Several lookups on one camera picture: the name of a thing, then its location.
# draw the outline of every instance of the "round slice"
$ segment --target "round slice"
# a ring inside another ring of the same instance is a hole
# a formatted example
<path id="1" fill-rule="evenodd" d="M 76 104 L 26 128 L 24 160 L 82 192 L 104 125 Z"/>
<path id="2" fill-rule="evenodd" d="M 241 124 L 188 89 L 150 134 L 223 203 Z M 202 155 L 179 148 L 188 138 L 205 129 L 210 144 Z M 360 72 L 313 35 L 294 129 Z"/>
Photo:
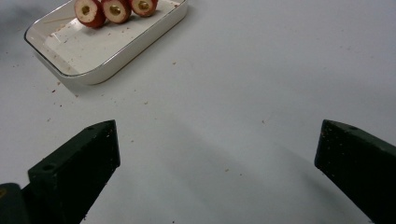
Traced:
<path id="1" fill-rule="evenodd" d="M 140 17 L 149 17 L 155 13 L 158 0 L 129 0 L 132 11 Z"/>
<path id="2" fill-rule="evenodd" d="M 102 8 L 108 20 L 123 23 L 131 16 L 128 0 L 102 0 Z"/>
<path id="3" fill-rule="evenodd" d="M 79 22 L 91 28 L 99 28 L 106 21 L 102 6 L 98 0 L 77 0 L 75 13 Z"/>

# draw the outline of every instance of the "white tray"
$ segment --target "white tray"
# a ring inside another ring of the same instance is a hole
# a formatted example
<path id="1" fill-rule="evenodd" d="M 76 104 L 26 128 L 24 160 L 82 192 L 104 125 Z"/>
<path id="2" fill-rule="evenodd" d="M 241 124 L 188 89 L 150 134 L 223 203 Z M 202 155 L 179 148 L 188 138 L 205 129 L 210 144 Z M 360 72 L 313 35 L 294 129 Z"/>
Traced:
<path id="1" fill-rule="evenodd" d="M 149 18 L 133 13 L 124 24 L 107 21 L 92 29 L 75 18 L 74 3 L 69 1 L 33 23 L 24 38 L 57 78 L 83 84 L 112 77 L 187 13 L 187 0 L 159 0 Z"/>

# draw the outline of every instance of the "red outer skin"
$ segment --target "red outer skin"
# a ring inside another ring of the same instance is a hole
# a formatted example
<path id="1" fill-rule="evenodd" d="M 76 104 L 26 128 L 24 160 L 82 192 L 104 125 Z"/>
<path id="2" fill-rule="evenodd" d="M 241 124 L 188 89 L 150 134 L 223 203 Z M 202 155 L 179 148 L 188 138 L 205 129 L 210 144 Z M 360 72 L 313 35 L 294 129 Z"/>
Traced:
<path id="1" fill-rule="evenodd" d="M 100 2 L 98 0 L 92 0 L 92 1 L 98 7 L 98 10 L 96 12 L 96 15 L 95 15 L 93 21 L 90 21 L 90 22 L 84 22 L 84 21 L 80 21 L 80 20 L 78 20 L 78 21 L 81 22 L 81 24 L 91 27 L 91 28 L 100 28 L 105 24 L 106 16 L 105 16 L 105 13 L 103 13 L 102 5 L 100 4 Z"/>
<path id="2" fill-rule="evenodd" d="M 132 8 L 132 11 L 134 12 L 134 14 L 136 14 L 140 17 L 149 17 L 152 14 L 154 14 L 155 10 L 157 9 L 158 0 L 146 0 L 146 1 L 152 2 L 152 8 L 147 12 L 141 12 L 141 11 L 139 11 L 139 9 L 138 10 L 134 9 L 133 2 L 137 2 L 137 1 L 140 1 L 140 0 L 129 0 L 129 3 L 131 5 L 131 8 Z"/>
<path id="3" fill-rule="evenodd" d="M 114 0 L 102 0 L 101 4 L 102 4 L 102 9 L 103 9 L 103 11 L 106 10 L 106 9 L 103 7 L 104 3 L 105 3 L 105 2 L 110 2 L 110 1 L 114 1 Z M 131 14 L 132 14 L 131 5 L 129 5 L 128 0 L 117 0 L 117 1 L 119 1 L 119 2 L 124 6 L 124 8 L 125 8 L 125 10 L 126 10 L 126 15 L 125 15 L 125 18 L 124 18 L 122 21 L 119 21 L 119 22 L 112 21 L 112 22 L 114 22 L 114 23 L 116 23 L 116 24 L 121 24 L 121 23 L 123 23 L 123 22 L 125 22 L 125 21 L 128 21 L 129 17 L 131 16 Z"/>

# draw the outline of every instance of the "tray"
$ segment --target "tray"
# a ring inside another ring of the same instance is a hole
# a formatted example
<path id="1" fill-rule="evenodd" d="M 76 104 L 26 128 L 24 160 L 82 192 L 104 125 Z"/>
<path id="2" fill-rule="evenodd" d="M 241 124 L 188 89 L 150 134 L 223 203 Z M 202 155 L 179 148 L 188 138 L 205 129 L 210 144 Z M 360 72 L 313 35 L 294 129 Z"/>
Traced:
<path id="1" fill-rule="evenodd" d="M 149 18 L 133 13 L 124 24 L 107 21 L 102 28 L 92 29 L 76 19 L 75 1 L 33 23 L 24 39 L 61 81 L 88 85 L 115 75 L 187 13 L 187 0 L 159 0 L 156 13 Z"/>

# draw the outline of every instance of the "tabletop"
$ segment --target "tabletop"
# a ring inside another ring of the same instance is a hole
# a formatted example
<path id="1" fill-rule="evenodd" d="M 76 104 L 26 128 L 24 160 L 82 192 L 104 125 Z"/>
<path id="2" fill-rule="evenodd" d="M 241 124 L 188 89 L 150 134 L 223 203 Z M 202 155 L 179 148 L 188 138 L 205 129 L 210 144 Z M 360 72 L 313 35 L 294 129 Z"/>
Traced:
<path id="1" fill-rule="evenodd" d="M 24 41 L 65 0 L 3 0 L 0 183 L 94 123 L 121 166 L 82 223 L 369 223 L 315 168 L 321 122 L 396 145 L 396 2 L 190 0 L 98 85 L 60 82 Z"/>

